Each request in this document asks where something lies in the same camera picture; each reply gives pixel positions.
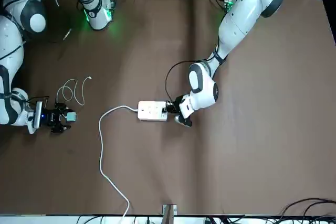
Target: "brown table surface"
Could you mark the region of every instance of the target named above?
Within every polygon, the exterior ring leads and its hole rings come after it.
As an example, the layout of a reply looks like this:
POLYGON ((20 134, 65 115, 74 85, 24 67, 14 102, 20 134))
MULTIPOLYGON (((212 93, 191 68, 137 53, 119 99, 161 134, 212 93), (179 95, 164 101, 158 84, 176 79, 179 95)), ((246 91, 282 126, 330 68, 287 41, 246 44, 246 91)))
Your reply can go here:
MULTIPOLYGON (((59 136, 0 128, 2 214, 123 213, 125 201, 98 169, 99 116, 166 100, 170 66, 207 58, 222 17, 208 0, 117 0, 114 23, 92 31, 76 1, 58 0, 59 8, 46 1, 49 32, 25 45, 16 82, 31 97, 53 100, 76 78, 80 99, 90 75, 86 105, 68 103, 78 121, 59 136), (45 42, 60 40, 70 23, 63 43, 45 42)), ((187 68, 169 77, 173 97, 190 91, 187 68)), ((180 214, 277 214, 301 198, 335 199, 335 69, 323 3, 284 0, 218 70, 219 99, 192 115, 191 129, 173 118, 140 122, 127 110, 104 119, 103 169, 131 201, 130 214, 159 214, 166 203, 180 214)), ((301 214, 303 206, 288 213, 301 214)))

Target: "green led light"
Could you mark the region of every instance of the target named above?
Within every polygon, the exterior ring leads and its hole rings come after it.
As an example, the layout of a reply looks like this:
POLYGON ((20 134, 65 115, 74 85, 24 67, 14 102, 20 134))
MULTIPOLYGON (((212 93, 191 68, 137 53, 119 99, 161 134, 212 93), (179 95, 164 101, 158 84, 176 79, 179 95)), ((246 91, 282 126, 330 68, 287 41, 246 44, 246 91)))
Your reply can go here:
POLYGON ((112 20, 112 12, 110 10, 103 9, 107 20, 112 20))
POLYGON ((84 10, 84 13, 85 13, 85 16, 86 16, 86 21, 87 21, 87 22, 90 22, 90 21, 89 21, 89 16, 86 14, 86 11, 85 11, 85 10, 84 10))

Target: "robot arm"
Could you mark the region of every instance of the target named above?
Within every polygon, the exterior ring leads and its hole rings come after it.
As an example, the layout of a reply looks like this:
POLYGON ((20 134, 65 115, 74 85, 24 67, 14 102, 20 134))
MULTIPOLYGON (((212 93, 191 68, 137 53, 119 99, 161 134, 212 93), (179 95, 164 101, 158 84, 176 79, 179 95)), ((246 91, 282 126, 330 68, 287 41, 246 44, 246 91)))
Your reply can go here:
POLYGON ((190 115, 198 109, 213 105, 218 98, 218 86, 213 80, 217 68, 227 55, 245 38, 259 16, 269 17, 280 7, 282 0, 235 0, 219 27, 219 44, 208 59, 189 67, 188 77, 192 90, 178 97, 166 108, 178 113, 176 122, 191 126, 190 115))
MULTIPOLYGON (((28 100, 25 91, 12 89, 12 80, 23 62, 23 34, 45 30, 46 13, 40 1, 3 0, 4 10, 0 15, 0 124, 27 125, 30 133, 37 129, 36 109, 25 102, 28 100)), ((112 20, 110 0, 80 1, 93 29, 103 29, 112 20)))

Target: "white cable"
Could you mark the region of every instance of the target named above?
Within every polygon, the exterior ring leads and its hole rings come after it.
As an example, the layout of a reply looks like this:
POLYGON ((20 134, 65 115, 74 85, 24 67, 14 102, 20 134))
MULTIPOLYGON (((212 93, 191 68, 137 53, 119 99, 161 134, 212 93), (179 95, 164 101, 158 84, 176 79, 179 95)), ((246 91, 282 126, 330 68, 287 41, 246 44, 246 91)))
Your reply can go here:
POLYGON ((63 41, 66 40, 66 38, 68 38, 69 34, 71 33, 71 28, 68 30, 67 34, 65 34, 63 41))
POLYGON ((101 128, 100 128, 100 123, 101 123, 101 120, 104 118, 104 116, 110 114, 111 112, 115 111, 115 110, 118 110, 120 108, 126 108, 126 109, 129 109, 133 112, 137 112, 138 110, 137 109, 132 109, 131 107, 128 107, 126 105, 121 105, 121 106, 118 106, 118 107, 115 107, 113 109, 110 109, 109 111, 105 112, 99 119, 99 123, 98 123, 98 128, 99 128, 99 137, 100 137, 100 143, 101 143, 101 151, 100 151, 100 157, 99 157, 99 170, 100 170, 100 174, 105 178, 107 179, 107 181, 111 184, 111 186, 114 187, 114 189, 121 195, 121 197, 123 197, 126 202, 127 202, 127 208, 126 208, 126 211, 124 212, 124 214, 122 215, 121 219, 119 220, 118 223, 121 223, 122 219, 125 217, 125 215, 127 214, 128 212, 128 209, 130 208, 130 201, 127 199, 127 197, 121 192, 121 190, 118 189, 118 187, 111 181, 111 179, 105 175, 105 173, 103 172, 102 170, 102 167, 101 167, 101 161, 102 161, 102 157, 103 157, 103 137, 101 135, 101 128))
POLYGON ((66 100, 66 101, 71 101, 72 97, 74 97, 75 100, 76 100, 76 102, 77 102, 79 105, 84 106, 84 104, 85 104, 85 100, 84 100, 84 95, 83 95, 83 89, 84 89, 84 83, 85 83, 85 81, 86 81, 87 79, 92 80, 92 77, 91 77, 91 76, 87 76, 87 77, 84 79, 84 81, 83 81, 83 84, 82 84, 82 98, 83 98, 83 103, 80 103, 80 102, 77 100, 77 97, 76 97, 76 86, 77 86, 77 83, 78 83, 78 80, 76 80, 76 79, 69 79, 69 80, 67 80, 67 81, 64 83, 64 85, 63 85, 62 87, 60 87, 60 88, 57 90, 57 94, 56 94, 56 102, 58 102, 58 92, 62 89, 62 95, 63 95, 64 100, 66 100), (70 87, 66 86, 66 84, 67 84, 69 81, 75 81, 75 83, 76 83, 76 84, 75 84, 75 87, 74 87, 74 89, 73 89, 73 91, 72 91, 72 89, 71 89, 70 87), (67 98, 65 97, 65 95, 64 95, 64 88, 67 88, 67 89, 70 90, 70 92, 71 92, 71 97, 70 97, 70 99, 67 99, 67 98))
POLYGON ((57 1, 57 0, 55 0, 55 2, 56 2, 56 5, 59 7, 58 1, 57 1))

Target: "power strip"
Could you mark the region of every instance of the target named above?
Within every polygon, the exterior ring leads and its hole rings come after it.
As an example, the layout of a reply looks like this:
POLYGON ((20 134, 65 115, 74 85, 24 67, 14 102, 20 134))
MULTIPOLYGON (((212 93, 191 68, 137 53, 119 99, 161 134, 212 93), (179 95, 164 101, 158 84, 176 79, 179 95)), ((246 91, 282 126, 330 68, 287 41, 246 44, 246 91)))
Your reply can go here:
POLYGON ((166 102, 140 101, 138 118, 141 121, 167 121, 168 113, 162 113, 166 102))

